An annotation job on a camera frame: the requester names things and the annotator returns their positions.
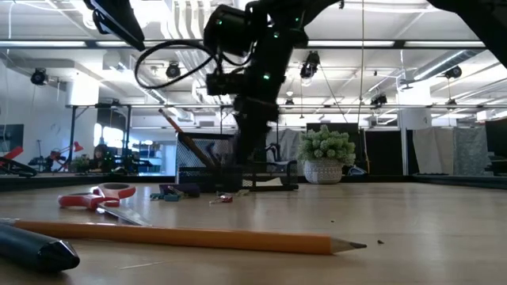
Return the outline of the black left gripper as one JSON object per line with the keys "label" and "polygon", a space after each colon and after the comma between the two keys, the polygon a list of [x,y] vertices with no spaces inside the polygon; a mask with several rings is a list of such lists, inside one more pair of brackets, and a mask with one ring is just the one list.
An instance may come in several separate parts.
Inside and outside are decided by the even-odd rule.
{"label": "black left gripper", "polygon": [[145,49],[143,30],[129,0],[83,0],[100,34],[112,34],[138,51]]}

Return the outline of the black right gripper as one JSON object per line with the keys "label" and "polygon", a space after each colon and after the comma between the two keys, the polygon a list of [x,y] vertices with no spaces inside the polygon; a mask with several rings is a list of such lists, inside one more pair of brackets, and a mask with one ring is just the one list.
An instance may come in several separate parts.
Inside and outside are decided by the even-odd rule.
{"label": "black right gripper", "polygon": [[235,164],[245,165],[266,134],[268,121],[279,116],[276,103],[292,52],[306,47],[308,36],[302,29],[268,29],[257,41],[244,85],[236,97],[238,131],[235,135]]}

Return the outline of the black mesh desk organizer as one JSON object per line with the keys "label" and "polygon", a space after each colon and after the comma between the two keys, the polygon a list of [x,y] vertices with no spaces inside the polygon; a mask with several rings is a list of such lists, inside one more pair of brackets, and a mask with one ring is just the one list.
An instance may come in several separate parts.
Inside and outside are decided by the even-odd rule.
{"label": "black mesh desk organizer", "polygon": [[298,188],[296,176],[266,171],[266,146],[258,147],[244,166],[233,166],[233,135],[186,133],[202,152],[215,164],[207,168],[177,136],[176,178],[178,184],[197,184],[202,192],[251,192],[292,191]]}

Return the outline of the red-handled scissors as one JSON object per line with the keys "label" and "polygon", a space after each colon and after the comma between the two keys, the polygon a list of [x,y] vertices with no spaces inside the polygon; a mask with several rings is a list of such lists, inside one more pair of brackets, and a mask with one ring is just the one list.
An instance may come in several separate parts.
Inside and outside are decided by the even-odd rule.
{"label": "red-handled scissors", "polygon": [[137,226],[151,226],[141,214],[129,207],[122,206],[120,201],[134,196],[136,187],[125,183],[99,184],[92,192],[75,193],[59,196],[57,202],[61,207],[84,207],[91,211],[101,211]]}

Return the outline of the black pen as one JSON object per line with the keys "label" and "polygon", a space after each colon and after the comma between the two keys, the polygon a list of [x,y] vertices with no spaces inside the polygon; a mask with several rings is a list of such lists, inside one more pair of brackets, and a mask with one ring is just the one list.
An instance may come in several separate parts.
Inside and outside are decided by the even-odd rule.
{"label": "black pen", "polygon": [[78,267],[80,258],[67,241],[0,224],[0,257],[38,272]]}

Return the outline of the black office chair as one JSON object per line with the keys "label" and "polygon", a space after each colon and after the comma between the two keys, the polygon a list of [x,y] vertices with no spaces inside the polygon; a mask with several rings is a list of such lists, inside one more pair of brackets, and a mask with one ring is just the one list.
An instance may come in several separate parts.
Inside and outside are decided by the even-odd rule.
{"label": "black office chair", "polygon": [[296,176],[298,162],[294,154],[284,149],[279,143],[271,142],[265,148],[266,171],[268,173],[282,173]]}

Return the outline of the green plant in white pot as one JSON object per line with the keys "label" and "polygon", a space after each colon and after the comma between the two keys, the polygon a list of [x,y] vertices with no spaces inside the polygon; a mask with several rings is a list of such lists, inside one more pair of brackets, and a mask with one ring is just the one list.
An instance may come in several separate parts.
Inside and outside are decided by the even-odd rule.
{"label": "green plant in white pot", "polygon": [[306,180],[311,184],[337,184],[343,168],[354,164],[356,145],[348,133],[331,131],[322,125],[300,136],[298,159],[303,163]]}

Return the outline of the black room partition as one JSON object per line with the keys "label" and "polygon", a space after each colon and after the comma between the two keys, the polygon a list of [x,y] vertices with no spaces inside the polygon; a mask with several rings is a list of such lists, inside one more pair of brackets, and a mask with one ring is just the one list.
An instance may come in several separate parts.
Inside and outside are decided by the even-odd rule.
{"label": "black room partition", "polygon": [[[318,131],[324,124],[312,124],[309,130]],[[348,133],[349,140],[356,145],[353,165],[343,168],[343,176],[353,169],[360,175],[401,175],[402,147],[399,131],[363,131],[353,123],[326,124],[331,131]]]}

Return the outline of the person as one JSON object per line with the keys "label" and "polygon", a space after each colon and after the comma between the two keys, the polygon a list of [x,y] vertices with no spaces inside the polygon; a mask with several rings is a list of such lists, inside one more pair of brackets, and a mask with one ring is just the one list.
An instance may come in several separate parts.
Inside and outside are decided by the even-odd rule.
{"label": "person", "polygon": [[112,155],[105,144],[99,144],[93,152],[93,159],[89,168],[91,173],[111,173],[113,167]]}

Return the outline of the long ceiling light bar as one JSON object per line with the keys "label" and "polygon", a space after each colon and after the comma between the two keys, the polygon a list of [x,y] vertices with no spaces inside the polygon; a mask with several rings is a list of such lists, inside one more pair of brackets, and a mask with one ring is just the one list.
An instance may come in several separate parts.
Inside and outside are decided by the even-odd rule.
{"label": "long ceiling light bar", "polygon": [[[119,40],[0,40],[5,49],[132,49]],[[310,40],[303,49],[485,50],[480,40]]]}

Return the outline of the small background plant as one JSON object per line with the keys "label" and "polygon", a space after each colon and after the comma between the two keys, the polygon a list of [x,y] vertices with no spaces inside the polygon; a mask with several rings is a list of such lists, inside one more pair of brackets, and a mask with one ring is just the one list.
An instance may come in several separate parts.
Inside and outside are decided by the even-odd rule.
{"label": "small background plant", "polygon": [[90,158],[83,154],[72,160],[69,170],[73,173],[86,173],[90,169]]}

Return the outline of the grey curtain partition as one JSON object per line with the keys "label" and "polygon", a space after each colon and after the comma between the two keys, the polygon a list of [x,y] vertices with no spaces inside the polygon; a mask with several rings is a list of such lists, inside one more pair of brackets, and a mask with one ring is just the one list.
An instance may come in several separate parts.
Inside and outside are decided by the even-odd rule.
{"label": "grey curtain partition", "polygon": [[484,127],[430,127],[412,132],[419,173],[487,176]]}

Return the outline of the dark background panel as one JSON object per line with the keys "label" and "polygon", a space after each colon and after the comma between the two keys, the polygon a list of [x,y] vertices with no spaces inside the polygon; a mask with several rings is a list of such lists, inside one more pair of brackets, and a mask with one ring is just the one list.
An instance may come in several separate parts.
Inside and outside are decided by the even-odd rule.
{"label": "dark background panel", "polygon": [[490,158],[486,170],[507,177],[507,118],[486,121],[486,141]]}

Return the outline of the dark wall screen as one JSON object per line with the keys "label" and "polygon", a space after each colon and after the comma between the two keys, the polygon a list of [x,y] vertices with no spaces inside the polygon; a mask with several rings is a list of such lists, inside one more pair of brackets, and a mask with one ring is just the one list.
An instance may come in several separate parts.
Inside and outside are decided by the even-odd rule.
{"label": "dark wall screen", "polygon": [[0,152],[23,147],[24,124],[0,124]]}

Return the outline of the black aluminium table frame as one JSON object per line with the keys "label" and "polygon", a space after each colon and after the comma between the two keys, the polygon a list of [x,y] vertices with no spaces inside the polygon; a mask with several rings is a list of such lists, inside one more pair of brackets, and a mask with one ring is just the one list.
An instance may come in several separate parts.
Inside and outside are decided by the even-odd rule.
{"label": "black aluminium table frame", "polygon": [[[107,182],[130,184],[167,184],[175,181],[172,176],[37,176],[32,178],[0,177],[0,192],[30,190],[36,188],[60,188]],[[507,177],[465,177],[442,175],[342,177],[341,183],[426,183],[476,188],[507,190]]]}

